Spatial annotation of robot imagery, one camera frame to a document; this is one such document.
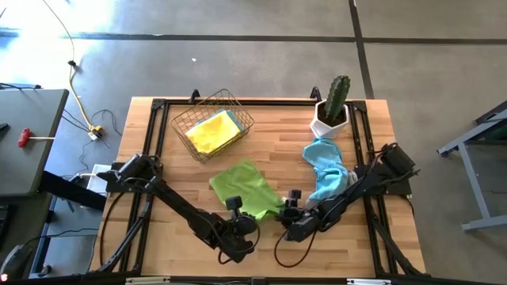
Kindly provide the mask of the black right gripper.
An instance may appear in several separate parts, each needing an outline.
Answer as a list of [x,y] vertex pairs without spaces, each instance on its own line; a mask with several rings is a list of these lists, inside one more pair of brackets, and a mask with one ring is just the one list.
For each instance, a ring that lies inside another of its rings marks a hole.
[[309,210],[298,207],[301,196],[300,190],[290,190],[288,198],[284,200],[276,217],[276,220],[286,229],[283,235],[286,241],[304,241],[316,230],[317,218]]

